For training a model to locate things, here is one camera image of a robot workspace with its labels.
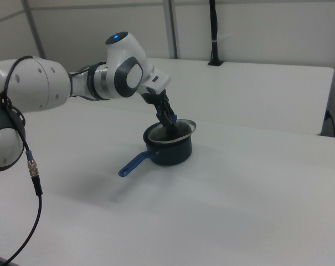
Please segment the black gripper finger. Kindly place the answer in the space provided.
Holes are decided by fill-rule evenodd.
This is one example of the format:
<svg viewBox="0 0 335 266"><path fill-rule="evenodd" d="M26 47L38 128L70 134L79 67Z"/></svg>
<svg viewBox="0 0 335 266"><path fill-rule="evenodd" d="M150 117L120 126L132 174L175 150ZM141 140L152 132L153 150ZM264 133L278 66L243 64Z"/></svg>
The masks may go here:
<svg viewBox="0 0 335 266"><path fill-rule="evenodd" d="M169 122L165 109L158 108L156 117L162 126L166 129L166 132L173 132L174 125Z"/></svg>
<svg viewBox="0 0 335 266"><path fill-rule="evenodd" d="M175 112L172 110L171 106L169 103L165 103L165 107L166 107L166 114L168 117L168 120L171 124L175 124L177 121L177 115L175 114Z"/></svg>

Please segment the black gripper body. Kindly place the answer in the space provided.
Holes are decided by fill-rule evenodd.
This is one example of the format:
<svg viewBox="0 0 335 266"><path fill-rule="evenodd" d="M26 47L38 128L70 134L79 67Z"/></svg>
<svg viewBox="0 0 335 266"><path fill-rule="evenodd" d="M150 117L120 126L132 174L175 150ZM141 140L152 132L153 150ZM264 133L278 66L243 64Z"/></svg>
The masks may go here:
<svg viewBox="0 0 335 266"><path fill-rule="evenodd" d="M163 89L159 94L144 93L141 94L141 96L147 104L151 104L156 108L157 116L172 116L172 109L166 94L166 89Z"/></svg>

